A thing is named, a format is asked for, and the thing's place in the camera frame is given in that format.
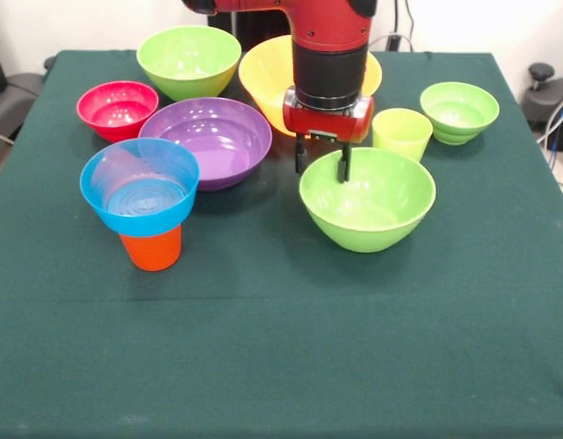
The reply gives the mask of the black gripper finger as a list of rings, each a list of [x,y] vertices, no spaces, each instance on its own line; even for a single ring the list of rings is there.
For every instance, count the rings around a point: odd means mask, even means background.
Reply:
[[[307,151],[304,146],[305,135],[304,134],[297,134],[295,135],[295,150],[294,150],[294,164],[295,164],[295,172],[298,175],[301,175],[306,165],[307,160]]]
[[[351,154],[351,144],[342,143],[341,155],[337,167],[337,181],[339,183],[345,183],[350,178]]]

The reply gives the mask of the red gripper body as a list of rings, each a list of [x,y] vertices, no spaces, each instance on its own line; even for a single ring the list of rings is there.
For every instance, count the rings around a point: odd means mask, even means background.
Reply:
[[[295,87],[291,86],[284,95],[282,116],[292,133],[361,143],[369,133],[374,110],[374,99],[367,96],[359,96],[343,110],[315,110],[299,102]]]

